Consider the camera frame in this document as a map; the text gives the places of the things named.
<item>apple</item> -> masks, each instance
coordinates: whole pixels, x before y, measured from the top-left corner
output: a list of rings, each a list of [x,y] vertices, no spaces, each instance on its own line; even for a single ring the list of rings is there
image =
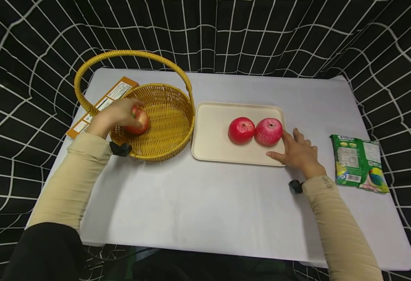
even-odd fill
[[[255,133],[255,125],[246,117],[236,118],[229,125],[227,135],[231,142],[235,144],[244,144],[249,142]]]
[[[276,118],[265,118],[255,128],[255,140],[261,145],[270,147],[275,145],[283,134],[282,123]]]
[[[141,108],[133,107],[132,116],[143,126],[142,127],[125,126],[124,128],[126,129],[126,131],[128,131],[129,133],[133,133],[133,134],[144,133],[149,127],[149,117],[147,113]]]

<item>black grid backdrop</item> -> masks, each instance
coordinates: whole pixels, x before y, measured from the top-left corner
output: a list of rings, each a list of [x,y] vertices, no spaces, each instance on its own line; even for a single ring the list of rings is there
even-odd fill
[[[76,69],[120,49],[159,54],[185,71],[344,74],[382,145],[411,243],[411,0],[0,0],[0,278],[78,107]],[[84,76],[83,89],[99,67],[166,70],[113,58]],[[107,247],[111,256],[124,249]],[[328,280],[324,269],[294,269]],[[103,270],[91,264],[85,278]],[[411,280],[411,271],[384,277]]]

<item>woven basket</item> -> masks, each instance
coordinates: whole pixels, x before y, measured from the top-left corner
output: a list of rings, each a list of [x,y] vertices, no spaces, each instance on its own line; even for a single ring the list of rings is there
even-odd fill
[[[144,110],[149,116],[148,130],[141,135],[132,135],[123,127],[115,126],[110,131],[114,142],[121,145],[129,143],[132,151],[129,154],[137,159],[158,162],[170,159],[185,148],[191,139],[195,123],[195,105],[191,94],[191,83],[182,69],[175,63],[143,51],[117,50],[97,55],[79,68],[74,79],[74,92],[81,106],[95,116],[99,110],[86,100],[81,92],[81,78],[90,66],[117,56],[146,57],[161,62],[177,72],[188,91],[188,96],[180,89],[168,84],[150,83],[131,89],[122,98],[137,98],[144,101]]]

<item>green package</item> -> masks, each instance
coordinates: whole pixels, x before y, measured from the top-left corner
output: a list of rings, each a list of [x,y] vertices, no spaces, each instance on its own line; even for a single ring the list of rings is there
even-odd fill
[[[330,136],[335,152],[336,183],[389,193],[380,162],[379,142]]]

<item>cardboard box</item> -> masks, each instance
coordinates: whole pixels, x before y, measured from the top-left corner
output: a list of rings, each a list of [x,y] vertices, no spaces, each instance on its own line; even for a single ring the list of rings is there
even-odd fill
[[[137,86],[137,82],[123,76],[94,106],[101,111]],[[85,115],[67,131],[67,136],[75,139],[77,135],[84,133],[90,126],[92,118],[92,115],[85,113]]]

